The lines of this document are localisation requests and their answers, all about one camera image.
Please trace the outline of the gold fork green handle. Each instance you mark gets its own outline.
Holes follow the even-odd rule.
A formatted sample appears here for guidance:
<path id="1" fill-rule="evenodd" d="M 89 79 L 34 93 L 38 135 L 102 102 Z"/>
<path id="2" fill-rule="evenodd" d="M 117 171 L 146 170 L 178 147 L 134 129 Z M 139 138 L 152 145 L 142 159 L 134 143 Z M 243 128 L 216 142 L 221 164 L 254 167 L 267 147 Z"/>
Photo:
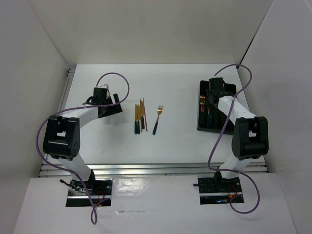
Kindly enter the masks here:
<path id="1" fill-rule="evenodd" d="M 200 111 L 201 111 L 201 113 L 205 112 L 205 98 L 206 97 L 204 95 L 200 96 L 200 105 L 201 105 Z"/>
<path id="2" fill-rule="evenodd" d="M 203 102 L 202 102 L 203 100 L 204 100 L 204 99 L 203 99 L 202 95 L 200 95 L 200 101 L 199 101 L 199 105 L 200 105 L 199 110 L 200 110 L 200 113 L 202 112 L 202 106 L 204 105 Z"/>
<path id="3" fill-rule="evenodd" d="M 153 128 L 153 132 L 152 132 L 153 135 L 156 134 L 157 126 L 158 126 L 158 122 L 159 122 L 159 117 L 162 114 L 162 111 L 163 111 L 163 105 L 159 105 L 158 109 L 157 109 L 157 119 L 156 119 L 156 122 L 155 122 L 155 125 L 154 125 L 154 128 Z"/>

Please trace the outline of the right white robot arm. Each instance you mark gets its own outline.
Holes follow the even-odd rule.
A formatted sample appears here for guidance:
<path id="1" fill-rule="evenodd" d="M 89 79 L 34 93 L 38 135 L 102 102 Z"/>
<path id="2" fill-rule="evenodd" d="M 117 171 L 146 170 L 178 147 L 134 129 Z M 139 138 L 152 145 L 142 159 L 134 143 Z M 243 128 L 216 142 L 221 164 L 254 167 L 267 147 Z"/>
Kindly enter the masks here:
<path id="1" fill-rule="evenodd" d="M 225 124 L 234 125 L 231 148 L 226 161 L 214 173 L 213 186 L 222 193 L 238 183 L 238 173 L 254 159 L 269 150 L 268 121 L 247 110 L 233 94 L 226 90 L 223 78 L 209 79 L 209 103 L 226 115 Z"/>

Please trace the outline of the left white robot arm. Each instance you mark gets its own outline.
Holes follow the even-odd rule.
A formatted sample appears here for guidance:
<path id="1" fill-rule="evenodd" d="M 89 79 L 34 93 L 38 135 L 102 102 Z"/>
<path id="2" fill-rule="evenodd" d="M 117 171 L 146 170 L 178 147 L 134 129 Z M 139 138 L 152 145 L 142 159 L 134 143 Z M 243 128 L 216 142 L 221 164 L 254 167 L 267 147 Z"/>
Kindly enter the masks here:
<path id="1" fill-rule="evenodd" d="M 71 183 L 68 185 L 86 195 L 94 193 L 99 187 L 95 174 L 83 161 L 80 151 L 80 129 L 98 118 L 122 112 L 118 94 L 112 101 L 108 85 L 95 87 L 93 95 L 87 99 L 81 109 L 69 111 L 63 115 L 50 116 L 43 142 L 43 151 L 58 160 L 70 171 Z"/>

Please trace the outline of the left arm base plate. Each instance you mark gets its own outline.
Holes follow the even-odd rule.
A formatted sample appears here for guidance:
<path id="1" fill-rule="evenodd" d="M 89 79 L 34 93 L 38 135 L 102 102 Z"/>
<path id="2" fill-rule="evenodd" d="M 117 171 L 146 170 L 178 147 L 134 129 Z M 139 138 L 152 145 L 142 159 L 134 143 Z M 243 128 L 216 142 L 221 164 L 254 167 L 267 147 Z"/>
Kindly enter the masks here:
<path id="1" fill-rule="evenodd" d="M 61 183 L 69 187 L 66 207 L 91 207 L 89 197 L 80 181 L 71 180 L 69 183 L 60 180 Z M 93 188 L 87 187 L 92 202 L 100 207 L 111 206 L 113 180 L 96 180 Z"/>

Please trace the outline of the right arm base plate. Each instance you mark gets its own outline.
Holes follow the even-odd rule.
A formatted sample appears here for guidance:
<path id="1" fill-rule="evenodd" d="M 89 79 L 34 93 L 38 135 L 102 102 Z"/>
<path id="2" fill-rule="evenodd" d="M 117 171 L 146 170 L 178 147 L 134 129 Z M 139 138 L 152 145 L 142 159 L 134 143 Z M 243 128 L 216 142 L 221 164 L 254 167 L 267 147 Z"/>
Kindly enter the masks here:
<path id="1" fill-rule="evenodd" d="M 197 184 L 201 205 L 244 203 L 244 197 L 240 180 L 238 177 L 230 179 L 229 182 L 221 183 L 216 178 L 202 177 L 197 179 Z"/>

